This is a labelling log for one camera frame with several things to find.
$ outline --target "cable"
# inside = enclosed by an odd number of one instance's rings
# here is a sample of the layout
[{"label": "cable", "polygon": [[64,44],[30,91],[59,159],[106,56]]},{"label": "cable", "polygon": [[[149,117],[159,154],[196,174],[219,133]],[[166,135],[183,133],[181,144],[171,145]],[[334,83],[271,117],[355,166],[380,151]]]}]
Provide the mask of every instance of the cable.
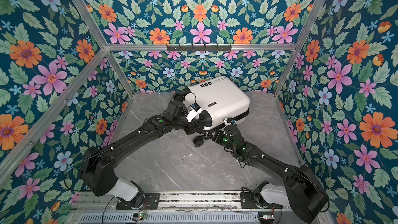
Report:
[{"label": "cable", "polygon": [[[317,188],[319,189],[319,191],[324,195],[324,197],[326,198],[326,200],[328,199],[328,197],[325,195],[325,193],[323,193],[323,191],[322,191],[318,186],[316,186],[316,184],[313,183],[310,179],[306,178],[306,177],[303,176],[303,175],[298,174],[297,172],[295,172],[295,174],[297,174],[297,175],[301,176],[302,178],[305,178],[307,181],[311,182],[315,187],[317,187]],[[320,211],[320,213],[324,213],[324,212],[328,211],[328,210],[329,210],[329,207],[330,207],[330,201],[328,201],[328,207],[326,208],[326,210]]]},{"label": "cable", "polygon": [[111,203],[111,201],[113,200],[113,198],[115,198],[115,197],[112,197],[112,199],[108,202],[108,204],[106,205],[106,207],[103,209],[102,218],[101,218],[102,224],[103,224],[103,215],[104,215],[104,213],[105,213],[105,210],[106,210],[106,208],[108,207],[109,203]]}]

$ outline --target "light blue flower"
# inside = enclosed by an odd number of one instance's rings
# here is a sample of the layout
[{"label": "light blue flower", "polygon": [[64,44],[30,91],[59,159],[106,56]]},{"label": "light blue flower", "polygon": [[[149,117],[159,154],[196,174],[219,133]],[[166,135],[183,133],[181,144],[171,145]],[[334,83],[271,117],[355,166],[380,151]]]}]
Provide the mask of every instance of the light blue flower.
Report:
[{"label": "light blue flower", "polygon": [[14,85],[14,88],[10,88],[11,92],[14,92],[14,95],[17,95],[18,93],[21,93],[22,87],[17,87],[17,85]]},{"label": "light blue flower", "polygon": [[14,106],[7,105],[7,107],[8,107],[8,110],[6,111],[6,113],[11,112],[11,115],[14,115],[15,112],[19,112],[19,109],[17,109],[18,105],[14,105]]},{"label": "light blue flower", "polygon": [[37,165],[37,169],[41,169],[41,168],[43,168],[43,165],[45,164],[46,162],[43,162],[43,159],[42,160],[40,160],[40,162],[36,162],[36,165]]},{"label": "light blue flower", "polygon": [[387,31],[386,35],[384,37],[381,37],[381,39],[384,39],[383,43],[385,43],[386,41],[391,42],[391,37],[393,36],[395,36],[395,34],[390,35],[390,31]]},{"label": "light blue flower", "polygon": [[2,20],[1,22],[4,24],[4,25],[2,26],[3,29],[7,28],[8,31],[11,31],[11,29],[14,28],[13,26],[10,25],[10,24],[11,24],[10,21],[4,22],[4,20]]},{"label": "light blue flower", "polygon": [[366,112],[371,112],[371,113],[373,113],[373,110],[376,110],[375,107],[372,107],[372,103],[370,103],[369,106],[365,106],[365,108],[367,109]]},{"label": "light blue flower", "polygon": [[43,209],[41,209],[41,210],[37,209],[36,214],[33,216],[33,218],[39,219],[40,216],[43,214],[42,211],[43,211]]}]

